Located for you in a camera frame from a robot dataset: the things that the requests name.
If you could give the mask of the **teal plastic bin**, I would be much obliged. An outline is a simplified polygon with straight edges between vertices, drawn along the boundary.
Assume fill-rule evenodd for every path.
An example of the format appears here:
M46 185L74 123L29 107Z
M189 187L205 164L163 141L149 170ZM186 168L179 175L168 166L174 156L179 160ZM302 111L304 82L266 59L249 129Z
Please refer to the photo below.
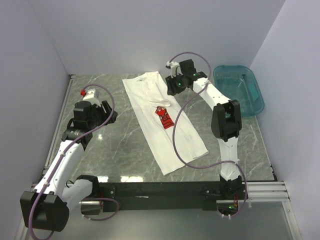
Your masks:
M243 65L220 65L213 70L215 87L240 104L242 117L260 114L265 103L254 73Z

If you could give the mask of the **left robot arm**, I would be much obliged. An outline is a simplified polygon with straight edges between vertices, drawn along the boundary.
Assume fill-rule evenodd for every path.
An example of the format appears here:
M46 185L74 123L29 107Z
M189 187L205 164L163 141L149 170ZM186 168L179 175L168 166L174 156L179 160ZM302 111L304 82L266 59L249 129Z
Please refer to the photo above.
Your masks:
M100 105L87 100L77 102L73 117L64 131L59 150L44 177L32 191L24 191L20 206L27 228L61 232L71 211L84 199L101 201L97 176L80 175L68 187L71 171L84 154L93 132L114 123L117 118L115 104L106 100Z

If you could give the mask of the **white t-shirt red print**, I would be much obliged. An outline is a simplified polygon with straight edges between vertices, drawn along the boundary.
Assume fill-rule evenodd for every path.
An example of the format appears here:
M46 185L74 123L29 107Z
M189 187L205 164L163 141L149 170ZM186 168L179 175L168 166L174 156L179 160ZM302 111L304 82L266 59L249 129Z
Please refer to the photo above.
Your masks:
M122 82L163 175L209 153L187 115L179 113L179 103L167 94L159 72L146 72Z

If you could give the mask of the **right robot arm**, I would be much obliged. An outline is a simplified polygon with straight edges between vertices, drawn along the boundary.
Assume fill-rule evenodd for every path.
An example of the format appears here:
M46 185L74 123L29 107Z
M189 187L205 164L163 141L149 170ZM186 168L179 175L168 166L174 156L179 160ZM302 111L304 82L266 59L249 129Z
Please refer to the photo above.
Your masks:
M241 171L237 167L238 139L242 129L240 103L223 95L191 59L166 63L170 75L165 78L167 94L174 96L186 88L197 93L211 108L211 131L217 138L221 159L219 193L230 200L242 187Z

